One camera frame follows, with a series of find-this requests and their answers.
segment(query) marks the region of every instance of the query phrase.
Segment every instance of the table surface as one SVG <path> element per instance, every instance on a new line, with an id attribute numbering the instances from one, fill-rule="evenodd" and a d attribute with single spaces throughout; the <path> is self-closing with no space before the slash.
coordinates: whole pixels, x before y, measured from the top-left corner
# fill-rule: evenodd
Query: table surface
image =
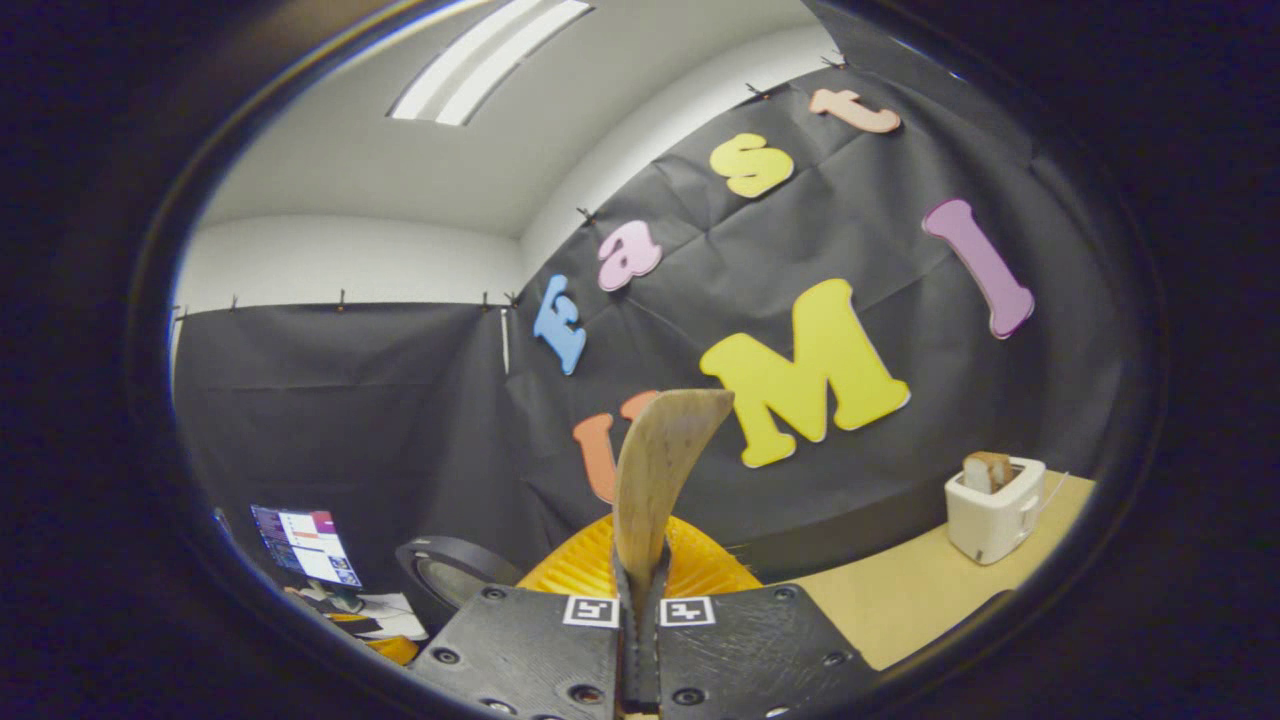
<path id="1" fill-rule="evenodd" d="M 993 594 L 1021 584 L 1070 529 L 1093 482 L 1046 470 L 1044 488 L 1056 495 L 1036 530 L 991 565 L 978 565 L 952 546 L 942 524 L 884 552 L 790 582 L 813 597 L 872 667 L 883 670 Z"/>

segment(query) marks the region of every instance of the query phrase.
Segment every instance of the fluorescent light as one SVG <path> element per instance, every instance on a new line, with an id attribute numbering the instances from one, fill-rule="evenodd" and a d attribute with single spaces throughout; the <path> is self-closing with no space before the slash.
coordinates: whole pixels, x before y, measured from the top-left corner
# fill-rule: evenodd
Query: fluorescent light
<path id="1" fill-rule="evenodd" d="M 493 55 L 489 55 L 462 82 L 453 94 L 453 97 L 444 104 L 444 109 L 440 110 L 435 120 L 448 126 L 465 123 L 480 101 L 484 100 L 485 95 L 489 94 L 489 90 L 498 85 L 521 58 L 590 8 L 590 5 L 579 0 L 564 0 L 550 10 L 538 15 L 538 18 L 522 27 L 507 42 L 503 42 L 494 50 Z"/>
<path id="2" fill-rule="evenodd" d="M 449 5 L 447 10 L 449 14 L 456 14 L 462 10 L 470 10 L 484 3 L 492 0 L 462 0 L 461 3 L 454 3 Z M 458 67 L 462 65 L 476 51 L 477 47 L 492 40 L 495 35 L 502 32 L 503 28 L 513 23 L 520 15 L 524 15 L 529 10 L 538 5 L 540 0 L 515 0 L 508 3 L 495 10 L 493 14 L 485 19 L 476 23 L 474 28 L 458 37 L 453 45 L 451 45 L 434 63 L 431 63 L 426 72 L 413 81 L 413 85 L 396 101 L 396 106 L 392 108 L 390 117 L 407 120 L 416 118 L 422 108 L 431 100 L 439 90 L 440 86 L 453 74 Z"/>

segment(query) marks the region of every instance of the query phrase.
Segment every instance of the monitor screen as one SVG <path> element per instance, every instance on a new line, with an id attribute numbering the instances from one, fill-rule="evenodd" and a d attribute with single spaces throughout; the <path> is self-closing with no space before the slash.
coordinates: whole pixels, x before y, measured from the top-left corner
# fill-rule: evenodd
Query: monitor screen
<path id="1" fill-rule="evenodd" d="M 253 521 L 275 562 L 308 578 L 358 588 L 333 515 L 325 510 L 274 510 L 251 505 Z"/>

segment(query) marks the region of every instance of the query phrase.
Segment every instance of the black fabric backdrop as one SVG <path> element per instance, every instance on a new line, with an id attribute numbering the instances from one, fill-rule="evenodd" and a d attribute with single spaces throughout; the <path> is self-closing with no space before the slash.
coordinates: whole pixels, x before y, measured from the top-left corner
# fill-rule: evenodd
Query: black fabric backdrop
<path id="1" fill-rule="evenodd" d="M 818 8 L 819 17 L 822 8 Z M 792 354 L 791 306 L 844 278 L 910 402 L 794 456 L 749 469 L 731 418 L 676 514 L 776 580 L 867 556 L 945 521 L 942 484 L 974 450 L 1044 460 L 1106 482 L 1151 427 L 1149 299 L 1132 231 L 1075 163 L 943 68 L 859 24 L 831 26 L 849 58 L 707 123 L 643 169 L 535 274 L 509 314 L 476 306 L 250 307 L 187 319 L 175 401 L 197 473 L 229 516 L 250 502 L 334 511 L 366 583 L 393 585 L 392 550 L 420 533 L 477 542 L 524 568 L 608 512 L 573 427 L 646 389 L 717 387 L 699 359 L 746 332 Z M 863 69 L 873 67 L 874 72 Z M 808 110 L 814 90 L 855 90 L 902 118 L 890 135 Z M 713 173 L 714 147 L 763 135 L 794 176 L 756 200 Z M 1034 315 L 1009 340 L 924 215 L 963 197 Z M 614 293 L 600 242 L 649 223 L 664 258 Z M 548 279 L 588 332 L 571 377 L 532 337 Z M 828 400 L 828 416 L 835 411 Z M 778 420 L 780 430 L 792 432 Z M 252 525 L 237 536 L 256 543 Z"/>

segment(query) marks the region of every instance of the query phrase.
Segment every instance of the screw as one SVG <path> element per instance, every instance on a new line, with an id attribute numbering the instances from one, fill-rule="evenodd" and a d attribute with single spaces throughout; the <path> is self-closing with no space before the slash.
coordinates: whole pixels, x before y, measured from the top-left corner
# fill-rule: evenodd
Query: screw
<path id="1" fill-rule="evenodd" d="M 676 691 L 676 694 L 671 696 L 671 700 L 676 701 L 676 705 L 698 705 L 707 700 L 707 696 L 698 688 L 685 688 Z"/>
<path id="2" fill-rule="evenodd" d="M 600 705 L 604 700 L 604 693 L 600 692 L 600 688 L 593 688 L 591 685 L 573 685 L 568 691 L 568 697 L 582 705 Z"/>

